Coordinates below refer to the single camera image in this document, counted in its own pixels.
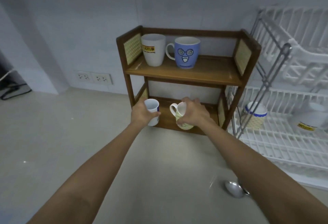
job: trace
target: wooden shelf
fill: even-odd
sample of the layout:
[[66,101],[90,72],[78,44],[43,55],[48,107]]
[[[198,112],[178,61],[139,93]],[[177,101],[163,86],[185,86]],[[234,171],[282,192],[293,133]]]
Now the wooden shelf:
[[[162,113],[161,116],[159,117],[159,122],[155,127],[205,135],[203,131],[198,127],[193,127],[190,130],[185,131],[177,126],[177,124],[175,123],[175,117],[172,115],[170,111],[170,105],[172,103],[179,104],[181,102],[180,100],[154,97],[154,96],[150,96],[149,98],[156,99],[159,101],[159,111]],[[206,109],[211,115],[211,118],[217,123],[217,125],[219,125],[219,119],[217,115],[217,105],[204,104],[204,103],[202,103],[202,105],[206,107]]]
[[195,67],[180,69],[174,60],[166,55],[163,64],[158,67],[148,66],[144,55],[140,55],[131,67],[125,70],[129,75],[198,82],[216,85],[242,85],[242,81],[232,57],[199,55]]

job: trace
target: small white cup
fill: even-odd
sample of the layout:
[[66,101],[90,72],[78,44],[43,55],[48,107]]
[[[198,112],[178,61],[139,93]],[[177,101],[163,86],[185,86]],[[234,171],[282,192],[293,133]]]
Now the small white cup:
[[[170,105],[170,111],[173,114],[173,116],[175,116],[175,121],[177,121],[179,118],[185,115],[186,109],[187,109],[187,104],[185,102],[180,102],[179,104],[173,103]],[[180,127],[183,130],[190,130],[194,126],[183,123],[182,125],[178,125],[178,127]]]
[[149,66],[162,65],[165,55],[166,37],[161,34],[146,34],[141,37],[142,51]]
[[[155,99],[147,99],[145,100],[145,105],[147,107],[147,110],[150,112],[159,112],[159,102],[158,100]],[[153,118],[150,122],[149,122],[149,126],[156,126],[158,124],[159,121],[159,117],[155,117]]]

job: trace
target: electrical outlet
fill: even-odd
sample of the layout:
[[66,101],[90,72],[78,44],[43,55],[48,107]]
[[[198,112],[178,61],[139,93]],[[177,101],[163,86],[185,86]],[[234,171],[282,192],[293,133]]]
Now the electrical outlet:
[[93,81],[98,84],[113,85],[112,77],[110,74],[91,73]]
[[92,75],[90,72],[85,71],[77,71],[76,77],[81,82],[93,82]]

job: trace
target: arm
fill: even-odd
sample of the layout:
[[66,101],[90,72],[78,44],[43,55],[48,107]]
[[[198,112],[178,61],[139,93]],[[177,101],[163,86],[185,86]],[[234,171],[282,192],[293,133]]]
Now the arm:
[[93,222],[135,137],[160,115],[150,113],[144,101],[140,99],[132,108],[128,127],[74,172],[29,224]]
[[187,103],[177,124],[200,127],[270,223],[326,223],[328,208],[265,157],[222,130],[199,100]]

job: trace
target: cartoon face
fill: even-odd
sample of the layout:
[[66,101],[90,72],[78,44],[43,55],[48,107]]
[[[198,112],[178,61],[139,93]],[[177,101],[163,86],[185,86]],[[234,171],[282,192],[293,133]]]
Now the cartoon face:
[[194,51],[192,49],[188,49],[187,51],[184,51],[183,49],[178,49],[178,54],[182,56],[183,62],[187,62],[189,59],[189,56],[192,56]]

